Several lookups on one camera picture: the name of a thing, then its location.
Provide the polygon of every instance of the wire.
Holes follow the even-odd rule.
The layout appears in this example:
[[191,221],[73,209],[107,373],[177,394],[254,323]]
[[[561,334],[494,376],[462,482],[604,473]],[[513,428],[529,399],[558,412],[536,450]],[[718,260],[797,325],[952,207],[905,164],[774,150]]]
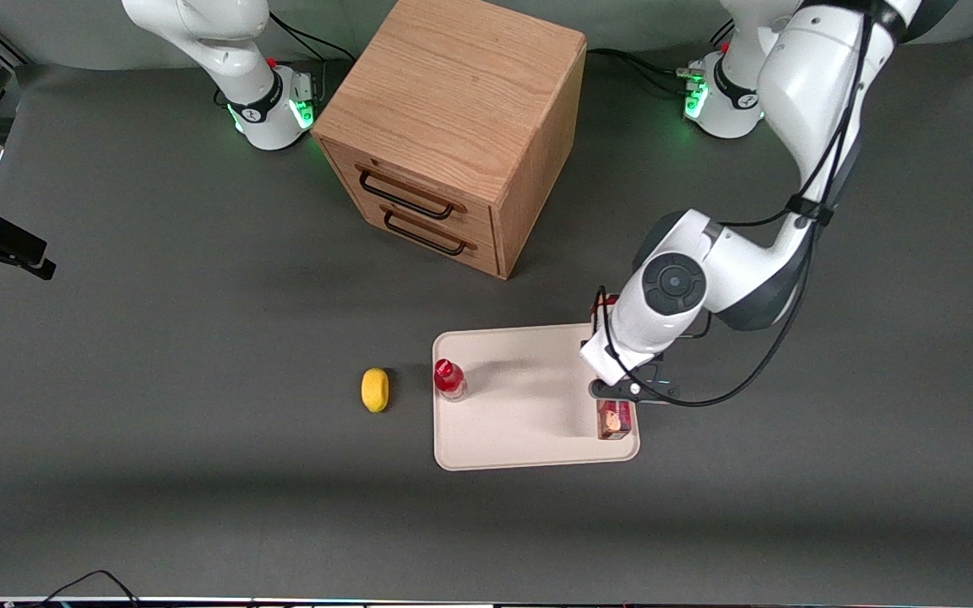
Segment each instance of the wire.
[[698,331],[697,334],[681,334],[678,336],[679,339],[702,339],[705,335],[708,335],[708,330],[711,329],[711,311],[708,311],[708,315],[704,319],[704,328]]
[[656,81],[654,78],[644,73],[644,70],[646,69],[649,70],[649,72],[661,74],[661,76],[675,76],[673,70],[661,68],[660,66],[652,64],[652,62],[646,62],[644,59],[637,57],[637,55],[626,53],[625,51],[619,51],[618,49],[592,49],[588,51],[588,53],[622,59],[622,62],[625,62],[626,65],[632,67],[633,70],[636,70],[637,74],[641,78],[644,78],[648,84],[655,86],[660,91],[663,91],[669,95],[679,96],[680,94],[677,90],[668,88],[667,85]]
[[756,222],[717,222],[717,223],[720,226],[727,226],[731,228],[750,228],[753,226],[764,226],[764,224],[771,224],[772,222],[775,222],[779,218],[783,218],[784,215],[787,215],[786,209],[780,210],[780,212],[776,213],[776,215],[769,215],[768,218],[765,218],[763,220],[756,220]]
[[118,585],[119,589],[122,589],[123,595],[127,596],[127,600],[130,600],[130,605],[132,605],[134,608],[139,607],[140,605],[139,597],[134,595],[134,592],[130,591],[128,586],[123,584],[122,581],[119,580],[119,578],[116,578],[115,574],[109,573],[107,570],[93,570],[92,573],[85,574],[85,576],[78,578],[78,580],[70,582],[70,584],[65,584],[61,586],[61,588],[55,589],[55,591],[51,592],[51,595],[44,597],[42,601],[38,601],[38,603],[35,604],[25,605],[24,608],[35,608],[38,605],[47,605],[49,601],[54,600],[55,597],[58,597],[58,594],[61,594],[62,592],[66,591],[66,589],[70,589],[71,586],[80,584],[80,582],[85,581],[86,578],[96,576],[96,574],[104,574],[105,577],[111,578],[112,582],[115,585]]
[[734,19],[728,19],[726,23],[720,26],[715,34],[708,39],[708,45],[719,46],[719,43],[722,42],[723,38],[726,38],[727,34],[730,34],[731,30],[734,30]]
[[[333,47],[333,49],[336,49],[337,51],[340,51],[341,53],[344,53],[345,55],[347,55],[347,57],[349,59],[351,59],[352,62],[356,61],[355,55],[352,55],[351,52],[349,52],[343,46],[333,45],[332,42],[329,42],[328,40],[325,40],[325,39],[322,39],[322,38],[317,38],[316,35],[310,35],[307,32],[302,31],[302,30],[295,30],[294,27],[292,27],[289,24],[286,24],[285,22],[283,22],[283,20],[281,20],[280,17],[275,16],[275,14],[273,12],[271,12],[271,11],[269,11],[269,18],[272,19],[280,27],[282,27],[283,30],[285,30],[287,32],[287,34],[291,34],[291,35],[294,35],[294,34],[304,35],[304,37],[309,38],[310,40],[313,40],[314,42],[320,42],[320,43],[322,43],[322,45],[331,46],[331,47]],[[309,45],[306,42],[302,42],[302,40],[300,40],[300,42],[302,43],[303,46],[309,47]]]
[[290,35],[292,38],[294,38],[295,42],[298,42],[300,43],[300,45],[305,46],[306,50],[310,51],[310,54],[313,54],[313,56],[316,57],[318,61],[320,62],[325,61],[325,57],[321,57],[321,53],[319,53],[317,49],[314,49],[313,46],[310,46],[306,40],[303,40],[302,38],[298,37],[298,35],[295,35],[295,32],[297,32],[297,30],[294,30],[294,28],[290,27],[289,24],[282,22],[282,20],[278,19],[278,17],[273,15],[273,13],[271,12],[269,13],[269,17],[271,17],[271,19],[273,19],[273,21],[278,26],[280,26],[282,30],[287,32],[287,35]]
[[618,49],[592,49],[588,51],[588,53],[594,55],[606,55],[607,57],[617,57],[626,62],[634,62],[634,64],[648,70],[648,72],[660,73],[663,74],[663,76],[675,76],[675,70],[657,66],[652,62],[646,61],[646,59],[637,57],[637,55],[627,53],[625,51],[619,51]]
[[[825,147],[825,151],[822,154],[821,161],[819,161],[818,165],[815,166],[813,172],[810,173],[810,176],[806,180],[806,185],[803,185],[801,190],[799,190],[799,195],[801,195],[801,193],[806,192],[806,190],[810,187],[810,185],[812,185],[814,178],[818,175],[819,170],[821,170],[821,166],[824,164],[824,161],[826,161],[826,159],[828,158],[828,155],[831,153],[831,150],[835,149],[833,165],[831,165],[831,168],[828,172],[828,180],[825,183],[824,193],[823,196],[821,197],[821,201],[819,201],[821,207],[825,207],[825,205],[828,202],[828,196],[831,193],[831,184],[833,184],[835,178],[835,170],[838,169],[839,158],[843,150],[843,145],[845,145],[846,131],[848,131],[848,127],[850,126],[851,115],[854,109],[854,104],[855,101],[857,101],[858,89],[860,89],[860,84],[862,83],[862,69],[865,66],[866,54],[869,47],[869,40],[870,38],[872,38],[872,31],[873,31],[872,17],[866,14],[864,17],[862,17],[862,38],[860,41],[860,45],[858,46],[857,65],[855,65],[854,77],[851,80],[851,88],[848,94],[848,101],[846,102],[845,108],[843,108],[843,116],[841,117],[838,126],[835,127],[833,134],[831,134],[831,138],[829,139],[828,145]],[[785,214],[786,214],[786,210],[780,212],[778,216],[783,216]],[[748,224],[760,225],[762,223],[772,222],[772,220],[773,219],[760,220],[759,222],[752,222],[752,223],[734,223],[734,225],[748,225]],[[660,393],[659,390],[656,390],[655,388],[652,388],[652,386],[645,384],[644,381],[640,380],[640,378],[638,378],[636,374],[633,373],[633,370],[630,370],[625,366],[625,363],[622,362],[622,358],[619,357],[617,350],[614,349],[614,339],[611,337],[610,318],[607,315],[603,316],[603,332],[605,332],[606,334],[606,353],[610,355],[612,359],[614,359],[614,362],[618,364],[619,368],[622,368],[622,371],[625,372],[626,376],[629,376],[630,381],[636,383],[644,390],[648,390],[649,393],[652,393],[652,395],[655,395],[657,398],[665,401],[665,403],[668,404],[680,405],[680,407],[686,407],[686,408],[705,408],[708,407],[708,405],[722,404],[723,401],[727,401],[728,399],[737,396],[739,393],[742,392],[742,390],[749,388],[749,385],[753,384],[754,380],[757,380],[757,377],[760,376],[761,372],[764,372],[764,368],[768,366],[768,363],[770,361],[772,361],[772,358],[775,356],[776,351],[779,351],[780,346],[781,344],[783,344],[784,339],[787,338],[788,332],[791,331],[791,326],[794,326],[795,319],[798,318],[798,312],[801,309],[803,297],[806,296],[806,287],[808,285],[808,278],[810,278],[810,269],[812,267],[813,254],[816,249],[816,242],[818,242],[819,237],[821,237],[823,230],[824,227],[816,222],[813,222],[813,220],[811,220],[811,222],[808,223],[806,253],[802,255],[802,261],[800,264],[801,276],[799,278],[798,285],[796,285],[795,288],[794,301],[791,302],[791,310],[787,313],[787,317],[783,322],[783,328],[780,329],[779,335],[775,336],[775,339],[772,342],[772,345],[769,346],[767,353],[764,354],[764,357],[761,358],[761,361],[758,362],[757,366],[755,366],[752,372],[749,373],[749,376],[746,377],[745,380],[742,380],[742,383],[738,384],[733,389],[727,390],[726,393],[711,399],[700,400],[700,401],[687,401],[683,399],[677,399],[675,397],[671,397],[668,395],[664,395]],[[606,301],[606,287],[604,285],[599,285],[599,289],[595,293],[596,307],[599,306],[600,301]]]
[[858,90],[862,86],[862,69],[866,64],[866,53],[869,50],[869,40],[873,34],[873,19],[866,13],[862,16],[862,38],[858,41],[858,63],[854,67],[854,78],[851,80],[851,89],[846,97],[846,107],[843,108],[843,116],[840,119],[839,139],[835,144],[835,155],[828,169],[828,180],[825,182],[824,193],[821,196],[821,207],[827,207],[828,196],[831,194],[831,186],[835,181],[835,174],[839,170],[839,159],[843,153],[843,144],[846,142],[846,129],[850,126],[851,115],[854,114],[854,101],[858,99]]

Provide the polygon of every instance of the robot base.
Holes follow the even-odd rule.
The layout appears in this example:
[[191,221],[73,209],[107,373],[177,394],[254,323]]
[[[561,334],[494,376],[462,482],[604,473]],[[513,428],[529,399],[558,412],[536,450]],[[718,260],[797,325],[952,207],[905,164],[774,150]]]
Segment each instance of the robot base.
[[294,72],[287,66],[277,66],[275,72],[283,80],[283,93],[264,122],[240,120],[231,112],[236,128],[255,149],[286,149],[313,125],[310,74]]
[[[695,59],[688,65],[691,69],[702,69],[712,74],[715,64],[723,57],[719,51],[708,53],[705,57]],[[708,78],[708,83],[702,89],[702,94],[687,104],[683,115],[696,122],[704,131],[715,138],[734,139],[749,134],[757,127],[757,123],[764,116],[760,103],[753,107],[737,109],[733,101],[715,85],[714,78]]]

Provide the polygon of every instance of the drawer handle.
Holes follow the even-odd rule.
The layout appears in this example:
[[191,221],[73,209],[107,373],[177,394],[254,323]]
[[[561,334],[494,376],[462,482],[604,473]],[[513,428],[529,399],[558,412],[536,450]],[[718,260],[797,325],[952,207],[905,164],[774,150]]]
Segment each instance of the drawer handle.
[[367,184],[368,177],[370,177],[370,171],[367,171],[366,169],[363,169],[362,173],[359,173],[359,185],[362,186],[362,189],[367,190],[368,193],[371,193],[374,196],[382,197],[390,203],[398,204],[400,207],[406,207],[416,213],[421,213],[432,220],[444,220],[445,218],[448,218],[449,213],[453,212],[452,203],[445,205],[445,210],[439,213],[437,211],[430,211],[428,208],[422,207],[422,205],[414,204],[410,200],[404,200],[397,195],[390,195],[390,193],[385,192],[385,190],[378,189],[370,184]]
[[456,247],[456,249],[448,249],[448,247],[440,246],[436,242],[433,242],[430,239],[422,238],[421,236],[418,236],[415,232],[406,231],[403,230],[403,228],[401,228],[400,226],[395,226],[393,222],[389,222],[389,220],[391,219],[393,219],[393,212],[386,211],[385,212],[386,228],[389,228],[393,232],[397,232],[398,235],[405,236],[412,239],[413,242],[422,243],[422,245],[428,246],[430,247],[430,249],[435,250],[439,253],[444,253],[445,255],[453,255],[453,257],[456,257],[456,255],[460,255],[460,253],[464,251],[464,247],[467,247],[468,245],[468,243],[463,242],[462,240],[462,242],[460,242],[460,245]]

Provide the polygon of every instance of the wooden drawer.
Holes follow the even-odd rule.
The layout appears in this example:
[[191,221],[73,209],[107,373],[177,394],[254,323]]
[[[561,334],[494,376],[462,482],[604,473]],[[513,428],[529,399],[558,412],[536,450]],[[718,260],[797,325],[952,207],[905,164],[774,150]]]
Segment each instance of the wooden drawer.
[[438,186],[422,184],[403,174],[397,166],[359,150],[329,141],[323,141],[322,145],[364,215],[367,209],[388,204],[400,210],[401,215],[416,218],[424,225],[449,235],[490,243],[493,247],[494,231],[490,208],[486,205],[462,201],[463,197],[456,192],[438,193],[441,189]]
[[456,236],[437,228],[403,209],[391,204],[369,204],[362,209],[363,218],[373,226],[390,234],[410,240],[422,247],[448,255],[484,273],[497,274],[497,255],[491,242],[479,242],[466,236]]
[[486,1],[397,0],[312,134],[368,222],[503,280],[572,149],[586,49]]

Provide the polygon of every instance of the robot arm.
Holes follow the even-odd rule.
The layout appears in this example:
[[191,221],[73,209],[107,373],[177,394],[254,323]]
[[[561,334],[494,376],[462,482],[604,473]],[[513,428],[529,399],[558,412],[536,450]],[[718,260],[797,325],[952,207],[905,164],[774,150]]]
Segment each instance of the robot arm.
[[283,149],[313,124],[309,74],[270,67],[254,38],[267,0],[122,0],[130,19],[200,65],[228,100],[236,127],[259,149]]
[[[768,30],[752,34],[760,41],[751,45],[753,49],[732,47],[729,52],[768,49],[757,79],[757,96],[773,131],[798,163],[802,185],[788,205],[792,211],[784,215],[771,247],[757,246],[696,210],[660,220],[638,250],[633,277],[619,294],[605,327],[580,350],[599,378],[617,384],[626,376],[619,361],[632,370],[659,355],[703,308],[737,330],[767,328],[783,316],[818,230],[812,215],[834,207],[856,154],[862,99],[920,1],[804,0],[774,39],[768,38]],[[762,0],[725,0],[725,5],[738,24],[760,20],[742,16],[747,5],[758,12],[767,8]],[[864,54],[861,70],[860,52]],[[834,142],[840,135],[841,142]],[[830,154],[834,149],[839,151]]]

